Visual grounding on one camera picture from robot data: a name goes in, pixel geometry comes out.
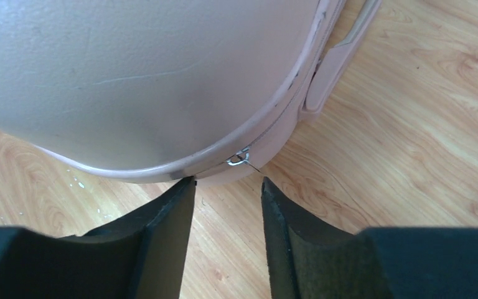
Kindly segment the pink hard-shell suitcase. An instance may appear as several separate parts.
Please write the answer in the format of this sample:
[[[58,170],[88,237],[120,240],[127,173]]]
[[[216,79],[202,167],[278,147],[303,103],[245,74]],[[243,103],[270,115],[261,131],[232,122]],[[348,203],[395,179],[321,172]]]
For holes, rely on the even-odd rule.
[[[131,183],[241,179],[321,112],[365,1],[0,1],[0,130]]]

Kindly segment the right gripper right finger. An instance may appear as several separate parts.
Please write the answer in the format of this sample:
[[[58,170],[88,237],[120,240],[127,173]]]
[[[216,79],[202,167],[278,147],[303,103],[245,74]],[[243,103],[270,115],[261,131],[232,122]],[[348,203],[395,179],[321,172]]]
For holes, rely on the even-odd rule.
[[[338,229],[261,187],[273,298],[478,298],[478,228]]]

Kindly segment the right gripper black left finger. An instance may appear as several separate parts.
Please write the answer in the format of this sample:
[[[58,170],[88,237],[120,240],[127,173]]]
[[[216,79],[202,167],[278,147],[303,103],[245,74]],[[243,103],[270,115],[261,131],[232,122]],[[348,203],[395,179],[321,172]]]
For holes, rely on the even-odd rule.
[[[195,179],[84,235],[0,226],[0,298],[178,298]]]

